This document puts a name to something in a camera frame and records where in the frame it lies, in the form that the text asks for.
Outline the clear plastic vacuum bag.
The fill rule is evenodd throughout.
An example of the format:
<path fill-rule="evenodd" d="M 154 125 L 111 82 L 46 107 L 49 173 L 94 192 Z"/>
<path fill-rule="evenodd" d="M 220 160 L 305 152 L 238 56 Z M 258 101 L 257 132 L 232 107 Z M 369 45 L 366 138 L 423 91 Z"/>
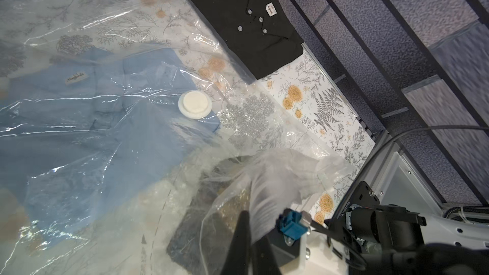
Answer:
<path fill-rule="evenodd" d="M 331 215 L 357 168 L 189 0 L 1 0 L 1 273 L 219 274 L 243 210 Z"/>

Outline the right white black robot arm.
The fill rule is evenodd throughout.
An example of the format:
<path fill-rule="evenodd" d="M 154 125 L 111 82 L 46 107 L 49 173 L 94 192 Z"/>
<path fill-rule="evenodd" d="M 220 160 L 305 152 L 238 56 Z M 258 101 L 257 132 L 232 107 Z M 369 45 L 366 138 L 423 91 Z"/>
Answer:
<path fill-rule="evenodd" d="M 345 267 L 348 274 L 488 274 L 488 251 L 424 243 L 424 217 L 395 205 L 380 205 L 360 182 L 340 216 L 318 223 L 307 213 L 285 210 L 273 232 L 300 243 L 307 233 L 321 237 L 332 257 L 320 273 Z"/>

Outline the black tray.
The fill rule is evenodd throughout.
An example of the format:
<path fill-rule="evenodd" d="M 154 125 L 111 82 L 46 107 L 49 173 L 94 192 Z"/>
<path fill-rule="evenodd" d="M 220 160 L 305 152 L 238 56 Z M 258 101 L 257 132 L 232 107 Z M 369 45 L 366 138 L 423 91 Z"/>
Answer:
<path fill-rule="evenodd" d="M 279 0 L 189 1 L 256 80 L 269 76 L 304 52 L 304 41 Z"/>

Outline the yellow black plaid shirt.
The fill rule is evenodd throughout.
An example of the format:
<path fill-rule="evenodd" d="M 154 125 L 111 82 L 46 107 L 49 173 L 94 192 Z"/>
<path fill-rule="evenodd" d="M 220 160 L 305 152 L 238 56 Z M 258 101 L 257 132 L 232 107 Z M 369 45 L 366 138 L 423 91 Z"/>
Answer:
<path fill-rule="evenodd" d="M 250 180 L 239 173 L 251 159 L 224 159 L 205 169 L 166 253 L 189 274 L 220 274 L 239 215 L 249 208 Z"/>

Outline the light blue shirt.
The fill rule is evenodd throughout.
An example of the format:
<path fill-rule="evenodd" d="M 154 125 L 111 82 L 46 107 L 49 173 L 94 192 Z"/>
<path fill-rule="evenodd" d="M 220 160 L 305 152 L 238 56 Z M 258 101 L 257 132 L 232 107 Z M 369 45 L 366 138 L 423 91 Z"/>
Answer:
<path fill-rule="evenodd" d="M 172 49 L 123 59 L 92 48 L 10 81 L 1 101 L 1 186 L 25 210 L 14 238 L 54 245 L 170 171 L 219 128 L 178 109 L 195 77 Z"/>

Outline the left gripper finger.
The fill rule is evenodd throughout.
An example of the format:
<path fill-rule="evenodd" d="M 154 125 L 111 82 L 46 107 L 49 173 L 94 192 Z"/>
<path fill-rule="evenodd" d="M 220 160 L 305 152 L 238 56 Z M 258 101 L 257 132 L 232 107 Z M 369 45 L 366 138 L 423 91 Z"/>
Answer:
<path fill-rule="evenodd" d="M 242 211 L 233 234 L 221 275 L 247 275 L 251 252 L 250 214 Z"/>

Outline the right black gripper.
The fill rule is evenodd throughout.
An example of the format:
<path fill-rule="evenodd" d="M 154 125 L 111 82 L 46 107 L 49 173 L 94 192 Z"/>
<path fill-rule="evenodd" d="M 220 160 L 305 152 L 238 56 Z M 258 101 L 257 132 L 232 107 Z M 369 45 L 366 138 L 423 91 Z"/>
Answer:
<path fill-rule="evenodd" d="M 306 234 L 302 219 L 300 212 L 287 208 L 272 230 L 252 244 L 253 274 L 281 274 L 280 267 L 299 258 Z"/>

